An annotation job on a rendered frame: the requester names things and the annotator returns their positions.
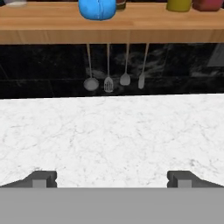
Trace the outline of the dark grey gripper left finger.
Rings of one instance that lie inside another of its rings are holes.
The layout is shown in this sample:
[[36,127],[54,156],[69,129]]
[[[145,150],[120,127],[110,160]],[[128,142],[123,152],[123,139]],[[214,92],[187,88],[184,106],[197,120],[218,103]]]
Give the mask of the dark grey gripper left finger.
[[56,179],[56,171],[33,171],[24,179],[14,181],[6,185],[0,185],[0,188],[51,188],[57,187]]

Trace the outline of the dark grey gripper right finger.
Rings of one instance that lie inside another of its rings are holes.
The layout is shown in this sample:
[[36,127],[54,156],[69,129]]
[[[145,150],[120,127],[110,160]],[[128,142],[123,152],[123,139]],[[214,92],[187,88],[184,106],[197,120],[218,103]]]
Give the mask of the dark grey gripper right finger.
[[213,182],[201,179],[193,174],[191,171],[168,171],[167,172],[168,183],[167,187],[177,187],[177,188],[202,188],[202,187],[220,187],[223,185],[218,185]]

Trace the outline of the grey hanging narrow turner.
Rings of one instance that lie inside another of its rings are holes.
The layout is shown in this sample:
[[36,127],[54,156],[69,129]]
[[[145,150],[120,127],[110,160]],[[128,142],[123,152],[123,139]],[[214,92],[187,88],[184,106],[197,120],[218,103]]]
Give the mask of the grey hanging narrow turner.
[[144,69],[145,69],[145,64],[146,64],[146,60],[147,60],[147,54],[149,51],[149,43],[146,43],[145,46],[145,52],[144,52],[144,59],[143,59],[143,69],[141,74],[139,75],[139,79],[138,79],[138,88],[139,89],[143,89],[144,88],[144,80],[145,80],[145,75],[144,75]]

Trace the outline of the grey hanging ladle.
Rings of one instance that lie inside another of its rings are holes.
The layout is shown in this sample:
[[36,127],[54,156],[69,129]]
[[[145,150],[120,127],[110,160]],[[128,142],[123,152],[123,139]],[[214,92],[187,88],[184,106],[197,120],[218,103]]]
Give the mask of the grey hanging ladle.
[[99,81],[92,75],[90,44],[87,44],[87,57],[89,64],[89,77],[84,81],[84,88],[87,91],[95,91],[99,87]]

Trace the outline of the grey hanging slotted spatula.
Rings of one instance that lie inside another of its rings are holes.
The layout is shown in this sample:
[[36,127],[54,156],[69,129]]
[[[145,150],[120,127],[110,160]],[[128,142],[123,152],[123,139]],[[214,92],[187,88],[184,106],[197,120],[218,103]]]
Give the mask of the grey hanging slotted spatula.
[[[110,54],[110,44],[107,44],[107,67],[109,67],[109,54]],[[114,82],[110,77],[109,70],[107,71],[107,77],[104,80],[104,91],[106,93],[112,93],[114,90]]]

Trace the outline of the yellow-green cup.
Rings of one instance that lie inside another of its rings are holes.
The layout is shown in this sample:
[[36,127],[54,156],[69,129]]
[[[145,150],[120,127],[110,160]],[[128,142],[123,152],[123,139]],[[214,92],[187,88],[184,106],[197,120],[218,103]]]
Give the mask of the yellow-green cup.
[[191,9],[192,0],[167,0],[168,11],[187,12]]

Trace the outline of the red container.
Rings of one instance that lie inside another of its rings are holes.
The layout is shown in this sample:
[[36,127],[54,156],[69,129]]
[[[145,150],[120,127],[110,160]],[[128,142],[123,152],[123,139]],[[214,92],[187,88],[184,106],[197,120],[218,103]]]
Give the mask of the red container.
[[192,7],[197,11],[218,11],[224,0],[192,0]]

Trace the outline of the white bowl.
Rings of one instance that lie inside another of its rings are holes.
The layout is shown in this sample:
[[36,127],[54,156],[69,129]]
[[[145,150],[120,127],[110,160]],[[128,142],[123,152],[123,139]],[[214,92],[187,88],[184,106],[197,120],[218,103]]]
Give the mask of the white bowl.
[[22,7],[27,4],[27,0],[4,0],[4,3],[9,7]]

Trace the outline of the blue round pot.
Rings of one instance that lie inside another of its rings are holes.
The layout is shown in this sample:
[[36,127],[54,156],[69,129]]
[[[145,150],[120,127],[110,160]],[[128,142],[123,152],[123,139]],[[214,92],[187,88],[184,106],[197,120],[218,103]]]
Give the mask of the blue round pot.
[[79,0],[78,7],[88,20],[108,20],[116,14],[116,0]]

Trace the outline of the dark glass jar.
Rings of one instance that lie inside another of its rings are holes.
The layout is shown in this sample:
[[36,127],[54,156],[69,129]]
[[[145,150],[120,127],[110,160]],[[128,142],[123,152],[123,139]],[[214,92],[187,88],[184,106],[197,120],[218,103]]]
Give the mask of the dark glass jar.
[[116,0],[116,9],[123,11],[126,8],[126,0]]

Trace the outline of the wooden wall shelf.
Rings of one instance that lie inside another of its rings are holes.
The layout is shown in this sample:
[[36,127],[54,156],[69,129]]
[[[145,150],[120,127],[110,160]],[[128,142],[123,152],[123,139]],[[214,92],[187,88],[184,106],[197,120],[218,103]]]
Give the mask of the wooden wall shelf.
[[0,7],[0,45],[224,43],[224,9],[170,12],[163,3],[128,3],[106,21],[86,20],[77,3]]

